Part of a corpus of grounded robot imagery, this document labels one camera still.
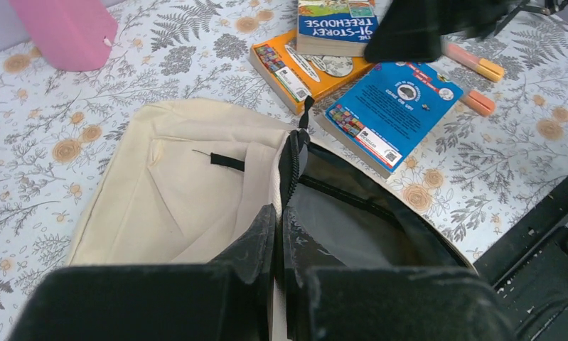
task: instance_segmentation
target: black zipper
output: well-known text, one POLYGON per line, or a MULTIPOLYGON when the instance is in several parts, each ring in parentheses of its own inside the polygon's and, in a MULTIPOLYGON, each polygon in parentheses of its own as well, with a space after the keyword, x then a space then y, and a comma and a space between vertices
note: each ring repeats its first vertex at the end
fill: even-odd
POLYGON ((292 198, 297 185, 299 184, 301 163, 299 153, 299 133, 296 130, 290 131, 290 186, 288 187, 288 200, 292 198))

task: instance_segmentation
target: children's book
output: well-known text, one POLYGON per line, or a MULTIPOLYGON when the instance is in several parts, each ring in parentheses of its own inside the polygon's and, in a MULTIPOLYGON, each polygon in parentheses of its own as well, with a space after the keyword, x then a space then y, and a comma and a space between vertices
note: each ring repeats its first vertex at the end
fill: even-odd
POLYGON ((376 31, 375 0, 299 0, 298 52, 360 57, 376 31))
POLYGON ((299 55, 296 31, 252 46, 250 63, 295 114, 307 96, 320 101, 373 66, 363 58, 299 55))
POLYGON ((462 95, 424 63, 382 63, 316 121, 388 178, 462 95))

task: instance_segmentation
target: floral tablecloth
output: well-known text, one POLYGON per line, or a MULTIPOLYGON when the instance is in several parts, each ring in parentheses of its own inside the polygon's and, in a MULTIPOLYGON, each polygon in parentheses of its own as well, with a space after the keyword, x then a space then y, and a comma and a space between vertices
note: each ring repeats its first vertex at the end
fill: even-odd
MULTIPOLYGON (((141 105, 208 97, 297 120, 247 61, 251 44, 294 27, 295 7, 129 0, 110 9, 119 32, 109 61, 93 72, 57 71, 31 43, 0 53, 0 339, 35 285, 62 263, 141 105)), ((568 175, 568 25, 524 14, 484 43, 451 39, 505 67, 505 79, 493 84, 437 62, 494 98, 498 110, 484 119, 457 105, 390 184, 476 260, 568 175)), ((318 126, 311 133, 353 157, 318 126)))

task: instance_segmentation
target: pink box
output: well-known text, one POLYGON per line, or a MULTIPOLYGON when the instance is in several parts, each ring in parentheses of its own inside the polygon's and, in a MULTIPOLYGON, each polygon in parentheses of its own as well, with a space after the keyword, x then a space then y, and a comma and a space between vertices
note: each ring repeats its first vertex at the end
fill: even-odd
POLYGON ((43 57, 66 71, 102 67, 118 23, 100 0, 9 0, 43 57))

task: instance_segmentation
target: black strap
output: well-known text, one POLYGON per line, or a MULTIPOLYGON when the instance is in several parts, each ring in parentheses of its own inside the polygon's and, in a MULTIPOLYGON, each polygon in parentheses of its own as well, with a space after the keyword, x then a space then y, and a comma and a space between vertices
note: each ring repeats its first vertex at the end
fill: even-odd
POLYGON ((311 96, 307 96, 304 99, 304 113, 301 116, 301 120, 299 122, 300 129, 308 129, 309 128, 309 110, 315 104, 315 99, 311 96))
POLYGON ((210 153, 210 164, 237 169, 240 172, 243 172, 245 167, 244 161, 215 153, 210 153))

